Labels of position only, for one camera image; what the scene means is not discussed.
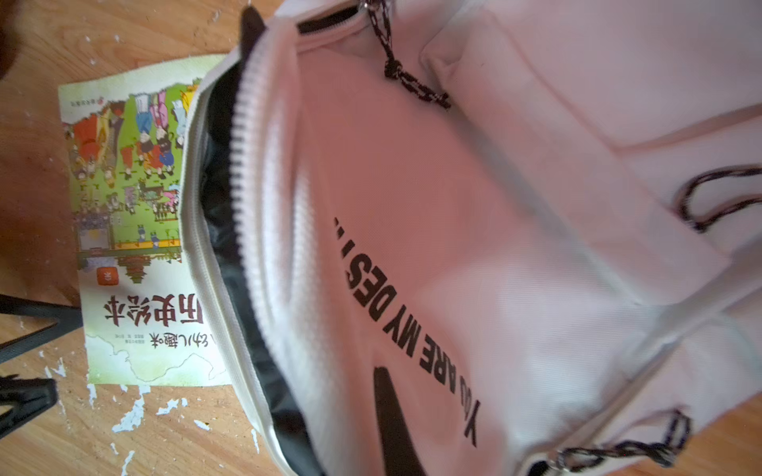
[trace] bag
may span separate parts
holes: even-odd
[[[244,13],[181,234],[284,474],[669,467],[760,391],[762,7],[721,4]]]

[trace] book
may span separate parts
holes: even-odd
[[[198,56],[59,87],[90,383],[229,383],[178,222]]]

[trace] red square logo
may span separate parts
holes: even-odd
[[[98,275],[98,285],[100,286],[116,286],[119,284],[119,271],[115,267],[98,268],[96,271]]]

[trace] white paint chip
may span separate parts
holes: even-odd
[[[172,408],[177,408],[178,407],[178,402],[179,402],[179,400],[170,400],[170,401],[168,401],[167,402],[167,407],[166,408],[159,408],[158,411],[156,412],[156,414],[157,415],[166,415],[166,414],[168,414],[170,411],[172,411]]]
[[[129,476],[127,474],[127,465],[133,460],[135,450],[131,449],[129,455],[124,459],[124,465],[122,465],[122,476]]]
[[[257,441],[257,432],[255,430],[251,431],[251,437],[254,439],[254,447],[257,449],[257,454],[259,454],[259,441]]]
[[[90,390],[90,408],[93,408],[93,400],[98,398],[98,393],[95,391],[95,385],[88,383],[88,389]]]
[[[63,366],[62,357],[58,358],[58,369],[53,369],[53,371],[62,377],[66,377],[66,368]]]
[[[149,393],[151,387],[148,385],[139,385],[138,391],[140,392],[140,398],[135,400],[133,409],[124,414],[124,417],[122,417],[122,420],[118,425],[111,427],[111,431],[114,433],[132,431],[142,423],[143,414],[145,413],[144,407],[146,405],[146,400],[143,398],[143,394]]]

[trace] wooden floor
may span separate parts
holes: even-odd
[[[0,0],[0,292],[48,302],[77,301],[74,245],[58,85],[167,59],[224,53],[235,45],[246,0]],[[265,17],[280,0],[252,2]],[[43,325],[0,316],[0,341]],[[60,403],[0,441],[0,474],[278,474],[259,451],[231,387],[153,387],[132,432],[111,427],[138,389],[86,388],[82,331],[0,366],[0,375],[58,381]],[[167,401],[187,407],[157,416]],[[207,432],[194,420],[208,423]],[[131,461],[125,459],[134,451]],[[762,474],[762,397],[698,435],[677,468],[642,463],[620,476]]]

